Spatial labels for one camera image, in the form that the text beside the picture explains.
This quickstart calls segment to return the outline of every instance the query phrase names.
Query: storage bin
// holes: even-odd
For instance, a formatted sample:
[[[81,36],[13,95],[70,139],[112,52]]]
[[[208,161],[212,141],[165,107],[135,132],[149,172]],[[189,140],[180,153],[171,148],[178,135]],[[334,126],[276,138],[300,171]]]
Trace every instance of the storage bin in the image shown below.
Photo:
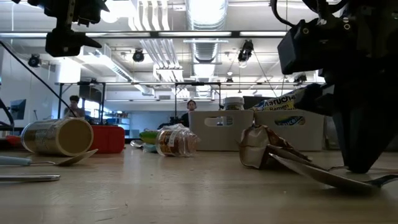
[[[93,125],[94,141],[90,147],[97,153],[120,153],[124,149],[124,129],[119,126]]]
[[[299,151],[321,151],[324,116],[303,110],[258,111],[256,125],[266,125]]]
[[[239,151],[242,132],[253,124],[253,114],[251,110],[190,112],[190,129],[201,140],[198,150]]]

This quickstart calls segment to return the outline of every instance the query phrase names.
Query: black shirt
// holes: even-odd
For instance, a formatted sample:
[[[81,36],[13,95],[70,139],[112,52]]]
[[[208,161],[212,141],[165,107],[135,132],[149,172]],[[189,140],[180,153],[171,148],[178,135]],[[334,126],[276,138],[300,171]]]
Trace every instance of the black shirt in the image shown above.
[[[189,115],[188,115],[188,113],[186,113],[186,114],[181,116],[181,123],[185,127],[189,128]]]

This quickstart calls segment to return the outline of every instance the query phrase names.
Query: blue label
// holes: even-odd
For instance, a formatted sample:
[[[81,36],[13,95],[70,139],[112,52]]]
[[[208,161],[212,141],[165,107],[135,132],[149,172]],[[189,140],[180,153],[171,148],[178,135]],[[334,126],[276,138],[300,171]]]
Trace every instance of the blue label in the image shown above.
[[[275,124],[278,126],[296,126],[304,125],[305,118],[303,116],[289,116],[275,120]]]

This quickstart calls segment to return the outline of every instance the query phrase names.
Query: crumpled paper bag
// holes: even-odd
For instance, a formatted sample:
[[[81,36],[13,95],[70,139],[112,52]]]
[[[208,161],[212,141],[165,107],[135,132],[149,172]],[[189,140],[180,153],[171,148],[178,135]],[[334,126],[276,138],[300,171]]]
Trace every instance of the crumpled paper bag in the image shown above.
[[[252,126],[242,132],[239,158],[244,166],[264,169],[278,163],[269,153],[282,157],[293,154],[311,162],[310,158],[298,152],[285,139],[276,135],[265,125]]]

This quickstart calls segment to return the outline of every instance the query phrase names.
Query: table surface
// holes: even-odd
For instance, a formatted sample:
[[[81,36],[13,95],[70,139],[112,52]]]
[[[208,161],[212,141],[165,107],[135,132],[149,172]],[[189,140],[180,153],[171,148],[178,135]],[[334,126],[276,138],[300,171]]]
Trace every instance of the table surface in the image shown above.
[[[73,167],[1,167],[0,175],[60,174],[61,179],[0,182],[0,223],[398,223],[398,182],[372,195],[344,194],[287,170],[245,168],[236,152],[175,158],[126,147]],[[325,167],[341,164],[339,152],[306,154]],[[385,153],[377,165],[394,167],[397,159],[398,154]],[[358,180],[385,174],[337,173]]]

